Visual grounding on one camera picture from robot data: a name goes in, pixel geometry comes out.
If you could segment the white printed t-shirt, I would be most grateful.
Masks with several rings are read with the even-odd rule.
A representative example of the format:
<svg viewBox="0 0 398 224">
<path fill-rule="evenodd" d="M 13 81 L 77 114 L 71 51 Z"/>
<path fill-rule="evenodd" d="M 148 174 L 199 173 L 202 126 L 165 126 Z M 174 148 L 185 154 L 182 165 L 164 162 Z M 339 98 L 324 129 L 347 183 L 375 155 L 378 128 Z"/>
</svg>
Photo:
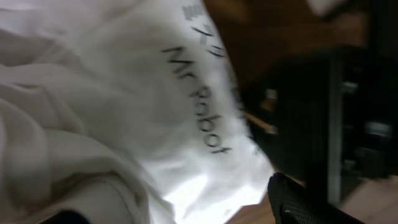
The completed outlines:
<svg viewBox="0 0 398 224">
<path fill-rule="evenodd" d="M 224 223 L 272 174 L 202 1 L 1 2 L 2 223 Z"/>
</svg>

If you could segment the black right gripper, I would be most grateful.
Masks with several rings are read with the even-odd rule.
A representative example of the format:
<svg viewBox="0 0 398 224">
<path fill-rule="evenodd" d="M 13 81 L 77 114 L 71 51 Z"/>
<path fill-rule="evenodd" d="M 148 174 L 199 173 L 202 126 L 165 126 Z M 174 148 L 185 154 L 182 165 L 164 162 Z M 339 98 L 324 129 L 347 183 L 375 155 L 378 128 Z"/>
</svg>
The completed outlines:
<svg viewBox="0 0 398 224">
<path fill-rule="evenodd" d="M 282 173 L 339 202 L 343 178 L 397 174 L 397 58 L 343 46 L 285 58 L 242 94 L 254 141 Z"/>
</svg>

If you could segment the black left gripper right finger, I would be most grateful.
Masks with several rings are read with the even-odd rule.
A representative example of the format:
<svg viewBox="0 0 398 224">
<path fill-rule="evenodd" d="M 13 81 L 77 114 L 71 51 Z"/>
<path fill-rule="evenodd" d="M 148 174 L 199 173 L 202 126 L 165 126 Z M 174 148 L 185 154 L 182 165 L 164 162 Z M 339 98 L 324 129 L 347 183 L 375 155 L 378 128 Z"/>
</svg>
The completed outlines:
<svg viewBox="0 0 398 224">
<path fill-rule="evenodd" d="M 267 190 L 276 224 L 363 224 L 329 203 L 315 200 L 305 187 L 282 173 L 269 179 Z"/>
</svg>

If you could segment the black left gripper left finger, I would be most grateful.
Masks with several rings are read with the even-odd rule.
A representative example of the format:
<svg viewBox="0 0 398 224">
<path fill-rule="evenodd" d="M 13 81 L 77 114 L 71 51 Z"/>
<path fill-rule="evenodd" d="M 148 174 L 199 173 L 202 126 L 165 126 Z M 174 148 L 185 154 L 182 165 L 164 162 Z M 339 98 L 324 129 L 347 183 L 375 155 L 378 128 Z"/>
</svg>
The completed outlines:
<svg viewBox="0 0 398 224">
<path fill-rule="evenodd" d="M 81 214 L 70 210 L 64 210 L 42 221 L 42 224 L 90 224 L 90 223 Z"/>
</svg>

